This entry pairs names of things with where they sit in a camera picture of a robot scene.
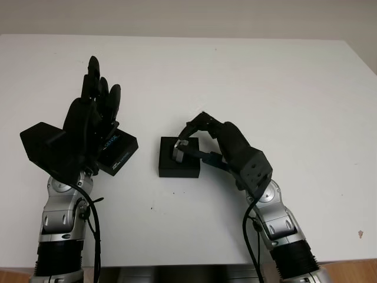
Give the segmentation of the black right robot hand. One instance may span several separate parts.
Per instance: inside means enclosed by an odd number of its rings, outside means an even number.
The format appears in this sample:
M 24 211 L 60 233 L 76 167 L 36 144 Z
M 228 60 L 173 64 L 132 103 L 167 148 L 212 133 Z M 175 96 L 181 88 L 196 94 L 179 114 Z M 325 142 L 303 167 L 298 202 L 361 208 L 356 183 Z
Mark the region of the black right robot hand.
M 192 148 L 189 137 L 197 131 L 206 131 L 212 139 L 217 140 L 221 153 L 205 153 Z M 181 163 L 185 154 L 231 173 L 240 190 L 254 191 L 258 188 L 257 174 L 254 171 L 257 150 L 252 148 L 238 127 L 229 121 L 222 123 L 202 112 L 187 122 L 174 145 L 173 159 Z

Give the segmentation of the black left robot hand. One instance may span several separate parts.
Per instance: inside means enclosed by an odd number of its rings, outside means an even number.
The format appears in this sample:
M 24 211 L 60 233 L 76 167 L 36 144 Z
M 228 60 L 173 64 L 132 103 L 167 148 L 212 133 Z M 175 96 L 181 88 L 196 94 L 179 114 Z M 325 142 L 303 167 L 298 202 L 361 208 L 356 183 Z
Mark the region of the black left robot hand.
M 74 156 L 78 158 L 80 169 L 94 176 L 99 171 L 97 160 L 104 144 L 119 125 L 116 118 L 120 100 L 120 85 L 109 88 L 106 78 L 100 75 L 98 59 L 91 56 L 81 96 L 71 103 L 63 131 L 72 138 Z

